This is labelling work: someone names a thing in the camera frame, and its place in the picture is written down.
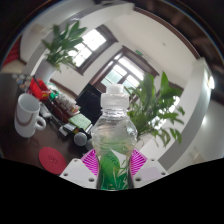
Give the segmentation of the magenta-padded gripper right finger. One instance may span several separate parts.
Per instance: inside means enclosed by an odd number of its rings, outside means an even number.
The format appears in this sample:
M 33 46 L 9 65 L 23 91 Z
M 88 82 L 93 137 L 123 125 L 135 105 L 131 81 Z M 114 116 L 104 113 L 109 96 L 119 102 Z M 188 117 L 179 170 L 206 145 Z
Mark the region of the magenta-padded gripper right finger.
M 131 155 L 129 169 L 134 188 L 141 188 L 168 175 L 156 159 L 147 158 L 138 150 Z

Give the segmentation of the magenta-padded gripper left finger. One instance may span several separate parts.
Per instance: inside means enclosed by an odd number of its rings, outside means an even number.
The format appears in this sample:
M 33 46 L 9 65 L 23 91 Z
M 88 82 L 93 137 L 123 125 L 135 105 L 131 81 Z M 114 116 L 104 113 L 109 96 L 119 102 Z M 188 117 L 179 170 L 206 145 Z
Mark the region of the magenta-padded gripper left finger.
M 81 187 L 96 189 L 98 174 L 98 160 L 95 150 L 92 149 L 81 159 L 72 159 L 60 177 Z

